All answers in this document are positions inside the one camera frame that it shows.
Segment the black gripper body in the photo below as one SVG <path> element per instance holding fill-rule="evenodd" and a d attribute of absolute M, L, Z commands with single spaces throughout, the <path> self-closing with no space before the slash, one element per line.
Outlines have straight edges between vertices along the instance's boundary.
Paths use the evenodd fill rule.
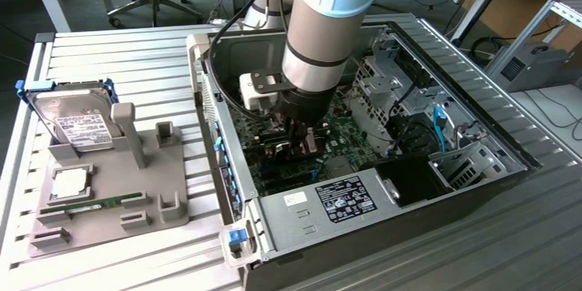
<path fill-rule="evenodd" d="M 315 93 L 301 89 L 278 91 L 276 111 L 282 116 L 284 125 L 301 123 L 313 126 L 329 110 L 333 95 L 333 88 Z"/>

